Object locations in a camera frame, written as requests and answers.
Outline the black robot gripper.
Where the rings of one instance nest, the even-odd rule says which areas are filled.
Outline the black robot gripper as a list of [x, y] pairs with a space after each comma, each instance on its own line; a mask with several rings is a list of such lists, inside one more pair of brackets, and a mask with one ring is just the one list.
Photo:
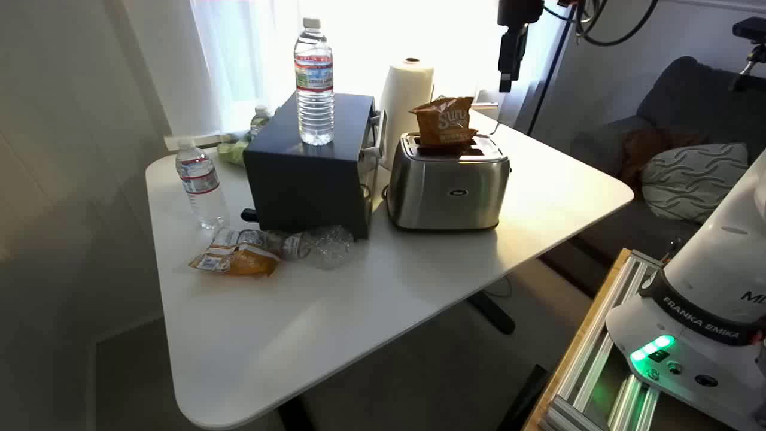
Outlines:
[[544, 0], [497, 0], [497, 23], [508, 26], [500, 38], [497, 90], [508, 93], [519, 77], [519, 64], [526, 51], [526, 26], [541, 17]]

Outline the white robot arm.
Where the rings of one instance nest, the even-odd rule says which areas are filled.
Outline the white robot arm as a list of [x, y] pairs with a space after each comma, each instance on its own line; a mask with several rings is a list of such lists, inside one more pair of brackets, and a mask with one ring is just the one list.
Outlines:
[[763, 431], [763, 102], [691, 58], [669, 64], [639, 113], [593, 129], [572, 156], [637, 199], [544, 254], [584, 292], [621, 242], [661, 271], [606, 317], [630, 368], [737, 431]]

